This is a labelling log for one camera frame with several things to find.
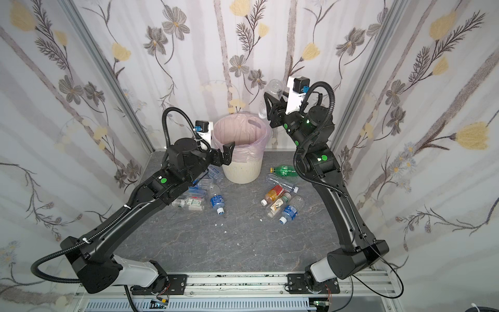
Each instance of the green bottle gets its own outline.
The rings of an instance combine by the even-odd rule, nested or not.
[[[278,167],[271,167],[270,172],[277,174],[282,177],[296,177],[298,174],[294,170],[293,166],[280,165]]]

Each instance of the wall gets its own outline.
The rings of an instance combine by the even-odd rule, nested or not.
[[[121,207],[149,153],[56,1],[2,1],[0,37],[0,310],[65,311],[77,285],[31,264]]]
[[[408,312],[499,307],[498,13],[410,1],[335,150]]]
[[[156,148],[168,106],[192,120],[258,112],[271,79],[289,74],[335,86],[335,122],[392,1],[84,1],[79,12]],[[172,114],[174,139],[189,135]],[[275,129],[268,148],[291,148]]]

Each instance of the white trash can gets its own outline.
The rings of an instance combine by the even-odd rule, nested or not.
[[[216,148],[222,149],[224,144],[236,142],[232,163],[222,165],[227,179],[246,184],[258,177],[271,132],[270,126],[257,115],[245,112],[226,116],[215,124],[212,141]]]

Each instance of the plastic bag liner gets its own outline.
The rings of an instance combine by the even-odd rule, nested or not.
[[[232,161],[255,162],[263,158],[263,151],[272,130],[257,115],[238,113],[220,119],[213,128],[212,143],[223,150],[222,145],[236,142]]]

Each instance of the gray marble table top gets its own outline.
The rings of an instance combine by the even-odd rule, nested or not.
[[[154,152],[143,179],[160,167]],[[339,248],[326,208],[310,183],[293,178],[305,208],[282,225],[266,215],[260,200],[272,188],[270,166],[292,164],[292,152],[265,152],[259,177],[248,184],[224,178],[222,216],[209,208],[188,212],[167,206],[130,235],[115,254],[137,261],[156,260],[167,272],[303,271]]]

